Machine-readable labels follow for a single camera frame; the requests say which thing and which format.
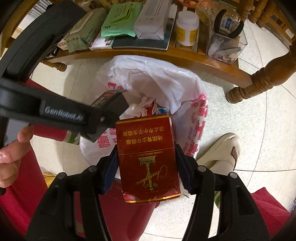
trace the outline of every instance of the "white box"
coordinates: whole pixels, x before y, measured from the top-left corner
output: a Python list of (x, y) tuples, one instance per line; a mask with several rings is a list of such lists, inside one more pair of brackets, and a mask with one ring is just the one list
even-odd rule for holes
[(89, 49), (91, 51), (97, 50), (97, 49), (111, 49), (113, 41), (114, 41), (114, 37), (102, 38), (101, 31), (100, 31), (96, 36), (96, 38), (92, 41), (91, 45), (89, 46)]
[(163, 40), (172, 0), (147, 0), (133, 29), (138, 39)]

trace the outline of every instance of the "clear plastic container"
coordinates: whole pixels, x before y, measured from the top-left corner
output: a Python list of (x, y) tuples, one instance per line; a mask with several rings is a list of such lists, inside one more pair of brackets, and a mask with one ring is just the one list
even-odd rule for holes
[(210, 58), (232, 64), (236, 61), (247, 44), (248, 42), (244, 31), (235, 39), (213, 32), (210, 38), (207, 55)]

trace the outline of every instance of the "label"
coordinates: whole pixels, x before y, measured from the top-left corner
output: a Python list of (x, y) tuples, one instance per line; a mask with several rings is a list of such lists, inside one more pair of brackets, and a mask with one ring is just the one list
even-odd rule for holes
[(106, 103), (116, 92), (105, 92), (102, 96), (100, 96), (94, 103), (92, 103), (92, 107), (99, 108), (104, 103)]
[(195, 43), (196, 38), (197, 38), (197, 33), (198, 33), (198, 29), (190, 31), (190, 34), (189, 34), (189, 42), (190, 43), (192, 43), (192, 42)]
[(82, 123), (84, 120), (84, 115), (81, 113), (72, 113), (72, 112), (64, 111), (62, 109), (55, 109), (55, 108), (52, 108), (51, 106), (46, 106), (44, 112), (49, 116), (56, 116), (64, 119), (69, 119), (72, 121), (77, 121), (80, 123)]
[(239, 22), (232, 20), (226, 16), (223, 16), (220, 24), (220, 29), (227, 33), (233, 32), (239, 25)]
[(176, 30), (177, 30), (177, 40), (185, 42), (185, 30), (178, 26)]

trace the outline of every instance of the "beige shoe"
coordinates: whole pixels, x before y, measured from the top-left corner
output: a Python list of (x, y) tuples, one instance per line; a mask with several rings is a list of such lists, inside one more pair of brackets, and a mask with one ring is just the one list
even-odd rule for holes
[(235, 168), (237, 158), (241, 151), (239, 137), (233, 133), (227, 133), (197, 160), (198, 165), (206, 166), (212, 172), (228, 175)]

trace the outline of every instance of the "white jar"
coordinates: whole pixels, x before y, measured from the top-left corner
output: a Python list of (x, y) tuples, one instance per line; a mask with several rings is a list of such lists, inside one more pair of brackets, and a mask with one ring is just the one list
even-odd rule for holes
[(176, 22), (177, 40), (184, 46), (192, 46), (198, 37), (199, 17), (191, 11), (181, 11)]

